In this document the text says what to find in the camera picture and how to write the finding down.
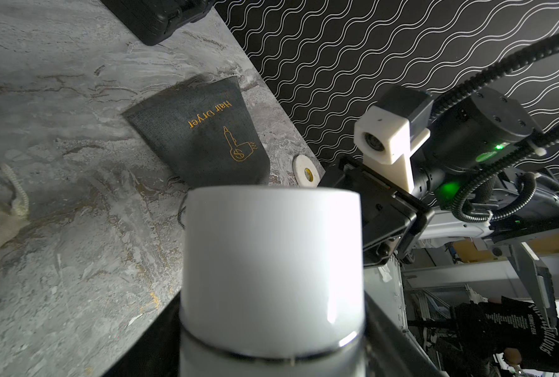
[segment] wall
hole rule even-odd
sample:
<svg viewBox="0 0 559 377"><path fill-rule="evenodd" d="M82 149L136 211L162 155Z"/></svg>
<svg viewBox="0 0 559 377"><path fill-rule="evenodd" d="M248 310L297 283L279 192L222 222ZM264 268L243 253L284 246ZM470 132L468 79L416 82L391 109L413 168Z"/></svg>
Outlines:
<svg viewBox="0 0 559 377"><path fill-rule="evenodd" d="M559 0L224 0L219 15L324 163L390 84L441 94L559 33ZM559 55L497 80L544 128L559 123ZM523 169L559 172L559 146Z"/></svg>

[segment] marble countertop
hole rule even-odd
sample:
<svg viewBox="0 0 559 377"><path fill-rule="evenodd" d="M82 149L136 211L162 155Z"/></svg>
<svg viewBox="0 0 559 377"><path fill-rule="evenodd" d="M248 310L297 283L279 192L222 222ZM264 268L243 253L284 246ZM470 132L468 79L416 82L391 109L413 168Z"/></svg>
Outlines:
<svg viewBox="0 0 559 377"><path fill-rule="evenodd" d="M145 46L98 0L0 0L0 162L31 224L0 250L0 376L98 376L181 287L187 187L121 113L177 83L231 75L295 185L314 158L222 19ZM0 179L0 200L12 191Z"/></svg>

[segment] dark gray pouch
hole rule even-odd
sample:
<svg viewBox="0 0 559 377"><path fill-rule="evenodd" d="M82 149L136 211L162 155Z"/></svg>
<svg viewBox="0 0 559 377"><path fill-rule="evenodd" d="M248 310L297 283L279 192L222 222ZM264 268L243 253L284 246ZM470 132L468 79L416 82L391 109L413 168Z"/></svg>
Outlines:
<svg viewBox="0 0 559 377"><path fill-rule="evenodd" d="M269 157L237 77L175 90L161 101L127 110L125 117L192 188L268 183Z"/></svg>

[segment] black case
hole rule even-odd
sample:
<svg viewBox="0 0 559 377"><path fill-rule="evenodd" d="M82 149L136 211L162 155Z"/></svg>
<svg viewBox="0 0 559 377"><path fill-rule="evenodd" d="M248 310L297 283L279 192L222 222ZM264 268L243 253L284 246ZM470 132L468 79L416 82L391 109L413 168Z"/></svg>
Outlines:
<svg viewBox="0 0 559 377"><path fill-rule="evenodd" d="M102 0L148 46L170 37L188 22L207 15L216 0Z"/></svg>

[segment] gold embroidery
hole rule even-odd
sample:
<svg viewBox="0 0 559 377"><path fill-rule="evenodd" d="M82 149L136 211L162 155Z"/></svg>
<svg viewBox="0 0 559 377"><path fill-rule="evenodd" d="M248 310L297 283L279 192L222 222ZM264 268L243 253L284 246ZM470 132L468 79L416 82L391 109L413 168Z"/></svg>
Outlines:
<svg viewBox="0 0 559 377"><path fill-rule="evenodd" d="M225 101L223 103L215 105L214 108L217 110L218 113L219 111L223 111L223 109L228 109L229 107L233 107L232 104L229 101ZM196 125L202 123L204 119L213 116L214 116L214 111L208 110L202 113L202 117L200 116L199 113L196 114L197 119L192 119L191 121L187 121L187 123L190 125L190 128L194 128Z"/></svg>
<svg viewBox="0 0 559 377"><path fill-rule="evenodd" d="M231 158L233 158L237 162L246 160L248 157L250 157L251 154L253 154L255 149L258 149L257 145L252 142L247 141L242 144L238 144L238 141L234 139L233 135L227 129L227 127L223 127L223 133L225 134L227 143L230 145Z"/></svg>

